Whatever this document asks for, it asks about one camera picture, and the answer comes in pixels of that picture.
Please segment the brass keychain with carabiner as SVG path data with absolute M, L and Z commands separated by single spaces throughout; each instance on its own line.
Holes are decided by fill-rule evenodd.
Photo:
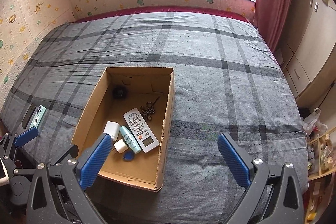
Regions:
M 147 120 L 147 121 L 151 121 L 152 120 L 152 115 L 155 114 L 155 104 L 157 103 L 157 101 L 159 100 L 160 96 L 158 96 L 154 102 L 146 102 L 145 106 L 140 106 L 140 113 L 142 115 L 142 117 Z

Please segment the mint green smartphone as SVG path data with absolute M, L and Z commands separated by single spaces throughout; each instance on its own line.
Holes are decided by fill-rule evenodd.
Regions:
M 34 114 L 34 117 L 30 123 L 30 128 L 36 127 L 38 128 L 44 114 L 45 114 L 46 108 L 42 105 L 39 105 L 36 109 L 36 112 Z

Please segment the black tape roll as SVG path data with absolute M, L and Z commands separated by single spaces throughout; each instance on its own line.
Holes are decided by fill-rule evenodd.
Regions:
M 128 94 L 127 88 L 121 85 L 114 87 L 112 90 L 112 97 L 115 100 L 123 100 L 127 97 L 127 94 Z

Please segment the wooden shelf with items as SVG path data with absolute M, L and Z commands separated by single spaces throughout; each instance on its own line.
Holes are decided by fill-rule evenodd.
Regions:
M 305 223 L 319 223 L 335 197 L 335 128 L 307 143 L 309 201 Z

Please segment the white charger plug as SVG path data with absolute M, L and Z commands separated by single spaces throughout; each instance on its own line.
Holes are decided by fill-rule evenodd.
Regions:
M 107 121 L 103 133 L 108 134 L 111 137 L 112 141 L 116 141 L 118 139 L 119 132 L 119 123 Z

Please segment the beige wardrobe cabinet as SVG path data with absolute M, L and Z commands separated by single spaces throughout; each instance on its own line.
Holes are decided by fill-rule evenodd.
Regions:
M 278 47 L 298 107 L 310 107 L 335 82 L 334 0 L 291 0 Z

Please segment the white plastic bag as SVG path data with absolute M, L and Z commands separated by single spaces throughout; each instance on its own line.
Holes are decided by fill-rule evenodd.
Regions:
M 321 109 L 315 108 L 313 112 L 307 116 L 303 122 L 303 130 L 307 136 L 310 136 L 313 132 L 326 133 L 328 126 L 321 123 L 319 117 L 321 115 Z

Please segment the small white charger cube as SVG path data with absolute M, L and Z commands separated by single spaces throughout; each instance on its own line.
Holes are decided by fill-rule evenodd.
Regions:
M 129 147 L 127 146 L 127 144 L 124 142 L 123 139 L 116 141 L 113 145 L 118 153 L 124 153 L 126 150 L 129 149 Z

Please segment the white air conditioner remote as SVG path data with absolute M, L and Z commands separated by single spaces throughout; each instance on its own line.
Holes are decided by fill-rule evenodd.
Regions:
M 144 153 L 148 153 L 159 146 L 158 139 L 137 108 L 131 109 L 123 117 Z

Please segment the blue round key fob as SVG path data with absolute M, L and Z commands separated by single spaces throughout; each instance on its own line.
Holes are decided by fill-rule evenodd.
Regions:
M 123 154 L 123 161 L 132 161 L 135 157 L 135 153 L 133 151 L 126 151 Z

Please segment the black phone on bed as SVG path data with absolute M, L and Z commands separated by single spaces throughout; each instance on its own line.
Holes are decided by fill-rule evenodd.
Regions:
M 36 106 L 34 104 L 31 104 L 29 108 L 27 109 L 25 116 L 23 117 L 23 120 L 22 120 L 22 127 L 24 129 L 27 128 L 28 122 L 30 121 L 31 116 L 34 114 L 35 109 L 36 109 Z

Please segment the mint green small bottle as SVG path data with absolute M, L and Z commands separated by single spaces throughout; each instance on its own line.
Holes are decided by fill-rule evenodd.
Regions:
M 135 153 L 138 154 L 142 151 L 141 147 L 137 143 L 133 134 L 129 131 L 126 126 L 120 127 L 120 133 L 125 141 L 125 143 L 129 146 L 129 148 Z

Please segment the grey plaid bed sheet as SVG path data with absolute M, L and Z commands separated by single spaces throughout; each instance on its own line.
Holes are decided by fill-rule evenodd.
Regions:
M 306 135 L 288 83 L 249 23 L 214 15 L 156 12 L 54 28 L 8 93 L 1 120 L 21 132 L 30 105 L 46 113 L 24 147 L 50 161 L 75 127 L 107 67 L 170 67 L 174 109 L 163 188 L 149 192 L 98 178 L 88 191 L 109 223 L 223 223 L 243 193 L 217 148 L 229 133 L 268 164 L 292 162 L 308 188 Z

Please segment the brown cardboard box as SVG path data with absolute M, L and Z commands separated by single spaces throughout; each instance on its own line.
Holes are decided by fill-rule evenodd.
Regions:
M 161 67 L 105 68 L 82 112 L 72 143 L 83 154 L 104 132 L 118 126 L 99 176 L 159 191 L 170 137 L 174 70 Z

